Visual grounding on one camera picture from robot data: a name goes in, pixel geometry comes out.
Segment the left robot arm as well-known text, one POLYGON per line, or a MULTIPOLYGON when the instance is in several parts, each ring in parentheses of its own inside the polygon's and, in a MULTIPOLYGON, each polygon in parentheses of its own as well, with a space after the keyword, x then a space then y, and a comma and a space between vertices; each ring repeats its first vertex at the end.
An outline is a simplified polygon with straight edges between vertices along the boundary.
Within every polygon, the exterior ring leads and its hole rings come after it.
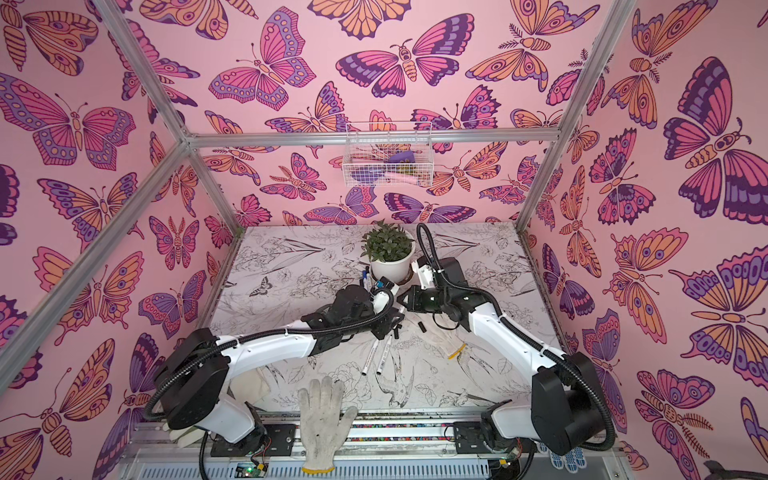
POLYGON ((171 430, 195 427, 241 443, 261 428, 249 401, 228 393, 231 382, 266 365, 332 350, 347 337, 369 332, 383 339, 403 318, 396 306, 399 286, 358 284, 339 290, 332 303, 272 330, 240 336, 195 331, 154 374, 155 393, 144 407, 147 421, 171 430))

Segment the white marker cluster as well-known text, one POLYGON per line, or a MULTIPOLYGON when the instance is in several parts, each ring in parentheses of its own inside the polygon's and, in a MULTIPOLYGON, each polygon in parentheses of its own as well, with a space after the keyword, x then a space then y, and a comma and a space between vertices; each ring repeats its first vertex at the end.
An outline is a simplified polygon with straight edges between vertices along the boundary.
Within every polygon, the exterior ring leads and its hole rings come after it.
POLYGON ((378 363, 378 366, 377 366, 377 369, 376 369, 376 375, 381 375, 383 373, 383 371, 384 371, 386 362, 387 362, 387 360, 389 358, 389 354, 390 354, 391 345, 393 343, 393 340, 394 340, 394 334, 390 334, 390 335, 387 336, 387 339, 385 341, 384 350, 383 350, 383 353, 381 355, 381 358, 379 360, 379 363, 378 363))
POLYGON ((378 339, 374 339, 371 342, 369 351, 368 351, 368 353, 366 355, 365 361, 364 361, 362 369, 360 371, 362 376, 367 376, 368 375, 368 372, 369 372, 370 367, 372 365, 372 362, 373 362, 373 359, 374 359, 374 356, 376 354, 376 351, 378 349, 379 344, 380 344, 380 341, 378 339))

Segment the small circuit board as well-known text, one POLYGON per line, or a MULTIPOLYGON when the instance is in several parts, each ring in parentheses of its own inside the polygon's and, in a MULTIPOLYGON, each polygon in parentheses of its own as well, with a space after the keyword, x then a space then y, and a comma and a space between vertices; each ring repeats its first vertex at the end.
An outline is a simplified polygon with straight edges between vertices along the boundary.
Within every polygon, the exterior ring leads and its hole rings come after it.
POLYGON ((267 466, 263 463, 238 463, 235 468, 235 479, 263 479, 267 474, 267 466))

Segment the white glove on table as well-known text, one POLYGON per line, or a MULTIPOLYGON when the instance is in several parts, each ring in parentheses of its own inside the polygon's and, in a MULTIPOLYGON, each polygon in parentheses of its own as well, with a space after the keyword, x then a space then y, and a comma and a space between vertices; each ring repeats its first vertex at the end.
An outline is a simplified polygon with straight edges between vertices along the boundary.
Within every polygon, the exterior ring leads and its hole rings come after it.
POLYGON ((442 330, 438 327, 427 327, 421 319, 415 320, 414 325, 416 344, 423 347, 433 357, 452 360, 466 349, 467 343, 452 331, 442 330), (418 322, 425 325, 426 333, 421 332, 418 322))

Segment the white glove front edge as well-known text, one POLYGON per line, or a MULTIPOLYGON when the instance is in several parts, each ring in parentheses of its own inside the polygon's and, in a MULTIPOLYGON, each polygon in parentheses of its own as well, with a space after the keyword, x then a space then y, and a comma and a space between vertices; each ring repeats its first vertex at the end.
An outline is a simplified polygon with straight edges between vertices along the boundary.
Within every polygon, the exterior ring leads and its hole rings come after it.
POLYGON ((330 376, 313 379, 299 390, 300 439, 305 450, 302 471, 307 475, 334 470, 335 453, 344 445, 358 415, 355 406, 342 411, 344 384, 330 376))

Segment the blue dotted glove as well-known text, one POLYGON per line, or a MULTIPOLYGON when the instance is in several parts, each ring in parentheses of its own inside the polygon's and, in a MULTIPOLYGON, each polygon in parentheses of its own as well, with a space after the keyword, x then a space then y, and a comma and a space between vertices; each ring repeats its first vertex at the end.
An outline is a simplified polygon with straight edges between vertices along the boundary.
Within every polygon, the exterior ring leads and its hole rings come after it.
POLYGON ((550 459, 551 465, 557 470, 577 474, 587 468, 587 460, 581 448, 574 448, 566 454, 556 454, 543 443, 538 443, 537 449, 550 459))

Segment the white marker cluster middle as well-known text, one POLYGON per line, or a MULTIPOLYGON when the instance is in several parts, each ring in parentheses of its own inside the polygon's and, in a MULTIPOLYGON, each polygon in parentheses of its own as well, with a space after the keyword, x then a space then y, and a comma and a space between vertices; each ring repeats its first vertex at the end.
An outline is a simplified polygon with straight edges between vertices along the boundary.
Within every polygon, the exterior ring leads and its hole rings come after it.
POLYGON ((380 341, 378 339, 374 339, 371 342, 369 351, 368 351, 368 353, 366 355, 365 361, 364 361, 362 369, 360 371, 362 376, 367 376, 368 375, 368 372, 369 372, 370 367, 372 365, 372 362, 373 362, 373 359, 374 359, 374 356, 376 354, 376 351, 378 349, 379 344, 380 344, 380 341))

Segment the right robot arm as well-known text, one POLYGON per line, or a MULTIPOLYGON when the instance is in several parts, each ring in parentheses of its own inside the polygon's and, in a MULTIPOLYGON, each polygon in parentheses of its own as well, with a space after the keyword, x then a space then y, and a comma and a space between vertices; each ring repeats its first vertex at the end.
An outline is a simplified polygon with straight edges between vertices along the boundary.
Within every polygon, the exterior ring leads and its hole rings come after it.
POLYGON ((482 289, 415 285, 401 293, 398 302, 409 312, 447 315, 527 377, 527 405, 501 402, 486 412, 482 423, 488 442, 529 439, 559 455, 575 448, 613 448, 616 427, 595 366, 585 355, 568 355, 534 337, 482 289))

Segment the white marker cluster right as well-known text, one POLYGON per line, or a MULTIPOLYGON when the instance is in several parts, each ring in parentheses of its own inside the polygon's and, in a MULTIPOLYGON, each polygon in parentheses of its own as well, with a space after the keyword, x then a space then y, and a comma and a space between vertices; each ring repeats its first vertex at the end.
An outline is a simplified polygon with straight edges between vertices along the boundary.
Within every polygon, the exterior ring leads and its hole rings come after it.
POLYGON ((387 336, 387 339, 385 341, 384 350, 383 350, 383 353, 381 355, 381 358, 379 360, 379 363, 378 363, 378 366, 377 366, 377 369, 376 369, 376 375, 381 375, 383 373, 383 371, 384 371, 386 362, 387 362, 387 360, 389 358, 389 354, 390 354, 391 345, 393 343, 393 340, 394 340, 394 334, 390 334, 390 335, 387 336))

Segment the white potted green plant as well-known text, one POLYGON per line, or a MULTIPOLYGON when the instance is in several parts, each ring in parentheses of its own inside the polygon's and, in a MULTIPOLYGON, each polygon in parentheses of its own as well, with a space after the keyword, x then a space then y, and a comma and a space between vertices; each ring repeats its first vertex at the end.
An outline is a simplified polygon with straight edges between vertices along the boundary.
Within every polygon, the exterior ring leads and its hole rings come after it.
POLYGON ((366 259, 373 276, 402 284, 409 277, 410 263, 415 252, 415 240, 398 224, 384 220, 362 237, 361 257, 366 259))

